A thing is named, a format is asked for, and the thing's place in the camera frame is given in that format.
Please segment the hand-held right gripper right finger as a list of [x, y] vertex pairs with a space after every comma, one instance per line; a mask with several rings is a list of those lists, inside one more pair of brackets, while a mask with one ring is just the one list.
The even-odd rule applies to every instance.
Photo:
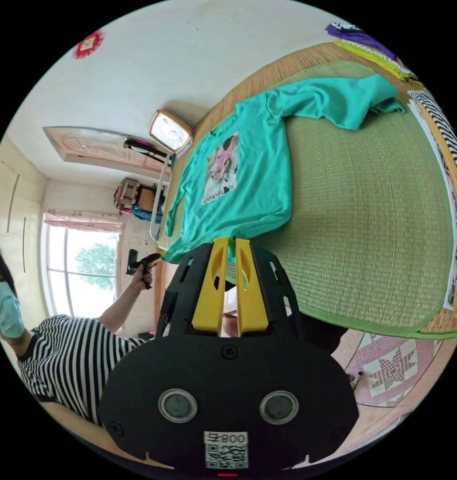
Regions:
[[249, 240], [235, 240], [238, 335], [264, 332], [269, 325]]

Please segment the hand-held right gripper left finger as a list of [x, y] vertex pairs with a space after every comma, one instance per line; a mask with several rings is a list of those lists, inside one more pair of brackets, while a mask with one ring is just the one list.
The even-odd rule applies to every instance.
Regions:
[[215, 239], [211, 246], [192, 327], [209, 336], [219, 336], [225, 297], [225, 278], [229, 238]]

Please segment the person's left hand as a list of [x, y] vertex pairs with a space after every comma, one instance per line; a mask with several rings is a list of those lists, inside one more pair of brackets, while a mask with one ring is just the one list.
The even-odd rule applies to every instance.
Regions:
[[140, 265], [132, 276], [130, 285], [138, 291], [150, 290], [152, 288], [152, 269]]

